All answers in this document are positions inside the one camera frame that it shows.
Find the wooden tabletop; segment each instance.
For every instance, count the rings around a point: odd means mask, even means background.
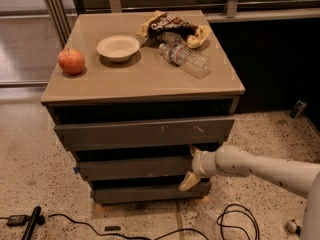
[[[194,25],[208,25],[201,11],[170,12]],[[138,37],[136,32],[152,13],[112,13],[80,15],[65,48],[80,50],[85,71],[65,75],[57,64],[41,102],[87,103],[171,99],[182,96],[238,96],[245,89],[221,48],[210,33],[197,50],[211,58],[211,74],[197,79],[166,62],[159,42]],[[137,38],[140,50],[124,63],[112,63],[96,51],[97,44],[112,35]]]

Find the black cable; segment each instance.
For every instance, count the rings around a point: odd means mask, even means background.
[[[142,237],[142,236],[136,236],[136,237],[128,237],[128,236],[125,236],[123,234],[118,234],[118,233],[107,233],[107,234],[101,234],[99,232],[97,232],[94,227],[92,227],[89,223],[86,223],[86,222],[81,222],[81,221],[76,221],[76,220],[73,220],[71,219],[69,216],[65,215],[65,214],[61,214],[61,213],[57,213],[57,214],[51,214],[48,216],[48,218],[50,217],[55,217],[55,216],[62,216],[62,217],[65,217],[67,218],[68,220],[70,220],[71,222],[75,223],[75,224],[81,224],[81,225],[86,225],[88,227],[90,227],[98,236],[119,236],[119,237],[122,237],[124,239],[136,239],[136,240],[152,240],[150,238],[147,238],[147,237]],[[163,236],[160,236],[154,240],[159,240],[159,239],[162,239],[162,238],[165,238],[169,235],[172,235],[172,234],[175,234],[177,232],[181,232],[181,231],[193,231],[193,232],[196,232],[198,234],[200,234],[201,236],[203,236],[206,240],[209,240],[209,238],[207,238],[203,233],[201,233],[200,231],[196,230],[196,229],[193,229],[193,228],[183,228],[183,229],[178,229],[178,230],[175,230],[175,231],[172,231],[172,232],[169,232]]]
[[[241,211],[241,210],[231,210],[231,211],[228,211],[228,209],[229,209],[230,207],[232,207],[232,206],[241,207],[241,208],[244,209],[248,214],[247,214],[246,212],[244,212],[244,211]],[[225,225],[225,224],[223,224],[224,216],[225,216],[226,214],[229,214],[229,213],[242,213],[242,214],[244,214],[245,216],[247,216],[247,217],[251,220],[251,222],[252,222],[252,224],[253,224],[253,226],[254,226],[254,228],[255,228],[255,240],[260,240],[260,230],[259,230],[259,226],[258,226],[258,223],[257,223],[255,217],[253,216],[253,214],[250,212],[249,209],[247,209],[246,207],[244,207],[244,206],[242,206],[242,205],[240,205],[240,204],[230,204],[230,205],[228,205],[228,206],[224,209],[223,213],[222,213],[222,214],[218,217],[218,219],[217,219],[217,224],[220,226],[220,233],[221,233],[221,237],[222,237],[223,240],[225,240],[224,233],[223,233],[223,228],[236,228],[236,229],[240,229],[240,230],[242,230],[242,231],[246,234],[247,238],[250,240],[250,237],[249,237],[247,231],[246,231],[245,229],[243,229],[242,227],[239,227],[239,226],[231,226],[231,225]]]

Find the terrazzo floor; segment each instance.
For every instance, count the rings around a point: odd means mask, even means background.
[[[75,161],[61,146],[53,122],[40,104],[43,91],[43,88],[0,89],[0,217],[31,215],[34,207],[40,206],[46,223],[36,226],[32,239],[123,239],[98,236],[91,228],[64,217],[48,217],[63,213],[90,223],[99,233],[160,239],[178,229],[194,228],[210,240],[221,240],[216,220],[230,204],[243,205],[252,212],[261,239],[299,239],[285,226],[291,219],[302,218],[306,200],[254,176],[214,177],[209,195],[202,199],[95,204],[88,184],[74,173]],[[234,117],[227,144],[255,155],[320,163],[320,136],[308,118],[293,120],[288,111]],[[250,239],[255,239],[251,222],[242,214],[228,214],[225,223],[243,227]],[[109,226],[119,226],[120,230],[105,232]],[[0,220],[0,239],[21,239],[24,230],[25,227],[9,228],[6,220]],[[224,231],[226,239],[248,239],[242,230]],[[183,231],[161,239],[205,238]]]

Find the bowl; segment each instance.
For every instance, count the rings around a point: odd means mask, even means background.
[[[124,62],[140,48],[140,43],[132,36],[116,35],[101,40],[97,51],[113,62]]]

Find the red apple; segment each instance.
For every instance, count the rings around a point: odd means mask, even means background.
[[[61,69],[69,75],[80,74],[85,65],[82,53],[74,48],[65,49],[60,52],[58,63]]]

